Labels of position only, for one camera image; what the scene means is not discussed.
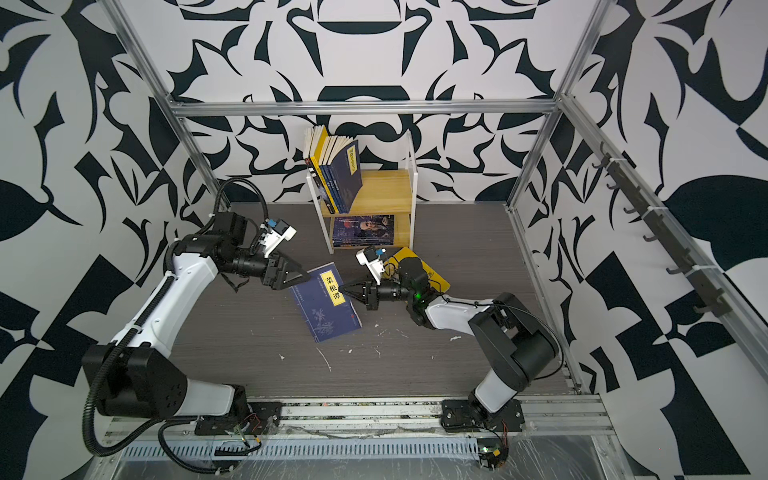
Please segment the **small yellow cartoon book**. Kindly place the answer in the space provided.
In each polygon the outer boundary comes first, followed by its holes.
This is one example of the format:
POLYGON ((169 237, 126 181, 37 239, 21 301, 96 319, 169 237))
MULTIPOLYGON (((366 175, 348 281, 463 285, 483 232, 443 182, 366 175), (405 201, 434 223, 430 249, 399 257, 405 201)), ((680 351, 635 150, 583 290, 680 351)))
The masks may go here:
MULTIPOLYGON (((406 258, 418 258, 418 255, 408 247, 400 248, 384 262, 383 277, 386 279, 397 278, 399 276, 400 263, 406 258)), ((425 261, 421 261, 421 263, 429 278, 430 285, 441 293, 447 293, 451 287, 450 283, 425 261)))

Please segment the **blue book yellow label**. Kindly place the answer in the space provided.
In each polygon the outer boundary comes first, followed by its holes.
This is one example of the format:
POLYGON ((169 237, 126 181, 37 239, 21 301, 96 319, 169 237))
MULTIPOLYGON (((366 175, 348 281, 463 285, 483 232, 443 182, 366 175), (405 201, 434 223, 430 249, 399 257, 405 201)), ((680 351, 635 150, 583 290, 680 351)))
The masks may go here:
POLYGON ((290 288, 313 340, 321 343, 362 328, 343 283, 331 262, 309 271, 309 280, 290 288))
POLYGON ((324 144, 324 150, 323 150, 323 156, 320 162, 320 168, 323 174, 325 184, 328 189, 328 196, 333 204, 335 213, 341 214, 342 203, 339 197, 339 193, 337 192, 335 181, 333 180, 333 175, 331 171, 331 163, 334 158, 334 146, 337 139, 338 139, 337 136, 329 136, 327 138, 327 141, 324 144))
POLYGON ((359 141, 352 137, 346 137, 346 144, 340 149, 333 161, 336 180, 343 200, 350 211, 355 198, 362 187, 362 174, 359 158, 359 141))

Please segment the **purple portrait book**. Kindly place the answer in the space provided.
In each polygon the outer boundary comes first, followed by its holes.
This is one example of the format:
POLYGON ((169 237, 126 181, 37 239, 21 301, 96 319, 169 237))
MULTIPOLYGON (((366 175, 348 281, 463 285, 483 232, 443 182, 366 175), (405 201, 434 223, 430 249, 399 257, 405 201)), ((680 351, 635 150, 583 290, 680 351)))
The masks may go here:
POLYGON ((395 236, 394 227, 394 215, 336 217, 332 227, 332 245, 334 248, 391 245, 395 236))

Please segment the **large yellow book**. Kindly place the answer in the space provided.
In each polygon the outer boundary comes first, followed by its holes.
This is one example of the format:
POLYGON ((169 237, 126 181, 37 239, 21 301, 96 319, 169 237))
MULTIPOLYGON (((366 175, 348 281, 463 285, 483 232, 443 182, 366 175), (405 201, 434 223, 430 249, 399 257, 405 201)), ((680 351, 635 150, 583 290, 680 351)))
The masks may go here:
POLYGON ((322 169, 325 145, 328 136, 328 131, 324 125, 317 125, 312 129, 312 144, 309 158, 312 163, 314 172, 325 191, 325 196, 327 198, 327 209, 331 214, 335 214, 337 212, 336 203, 332 195, 332 190, 322 169))

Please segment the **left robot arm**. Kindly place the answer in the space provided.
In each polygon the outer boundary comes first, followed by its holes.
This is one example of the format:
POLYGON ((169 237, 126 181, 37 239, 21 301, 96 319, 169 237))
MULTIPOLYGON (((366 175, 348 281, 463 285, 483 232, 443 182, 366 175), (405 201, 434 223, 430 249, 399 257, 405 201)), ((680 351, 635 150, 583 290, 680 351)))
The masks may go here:
POLYGON ((246 232, 253 219, 214 208, 198 231, 174 240, 149 299, 111 341, 86 351, 82 368, 89 392, 81 432, 92 455, 111 456, 153 426, 219 420, 233 428, 251 415, 242 386, 193 380, 171 353, 192 308, 216 278, 257 279, 275 291, 309 280, 279 249, 295 228, 271 217, 266 204, 261 208, 252 239, 246 232))

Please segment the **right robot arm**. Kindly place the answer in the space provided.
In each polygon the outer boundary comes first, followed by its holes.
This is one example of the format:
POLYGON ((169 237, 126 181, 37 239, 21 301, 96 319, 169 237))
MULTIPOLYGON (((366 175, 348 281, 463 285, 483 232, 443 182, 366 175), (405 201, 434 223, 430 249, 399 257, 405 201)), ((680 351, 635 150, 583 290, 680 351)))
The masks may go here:
POLYGON ((341 285, 340 292, 369 311, 383 301, 402 301, 415 324, 474 337, 490 370, 464 403, 463 415, 469 423, 500 419, 513 398, 561 353, 551 329, 516 296, 504 292, 486 300, 451 297, 440 290, 417 257, 400 261, 393 279, 371 276, 341 285))

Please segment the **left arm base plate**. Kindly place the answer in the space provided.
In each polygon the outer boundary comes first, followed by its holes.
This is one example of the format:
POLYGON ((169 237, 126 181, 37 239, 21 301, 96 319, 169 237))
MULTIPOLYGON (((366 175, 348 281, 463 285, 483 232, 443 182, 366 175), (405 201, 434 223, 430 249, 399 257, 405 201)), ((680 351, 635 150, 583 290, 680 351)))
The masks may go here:
POLYGON ((283 403, 279 401, 257 401, 249 402, 244 408, 238 407, 226 416, 203 416, 196 422, 194 434, 232 434, 236 427, 244 434, 264 434, 272 427, 279 426, 282 407, 283 403))

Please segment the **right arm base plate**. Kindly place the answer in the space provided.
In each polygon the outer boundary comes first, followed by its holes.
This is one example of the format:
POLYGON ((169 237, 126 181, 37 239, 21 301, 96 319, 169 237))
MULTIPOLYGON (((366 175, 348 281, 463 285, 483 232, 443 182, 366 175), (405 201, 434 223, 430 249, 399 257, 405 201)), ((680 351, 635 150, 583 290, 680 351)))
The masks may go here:
POLYGON ((490 413, 474 399, 442 400, 440 406, 440 425, 446 432, 521 432, 525 424, 521 403, 517 400, 509 400, 496 413, 490 413))

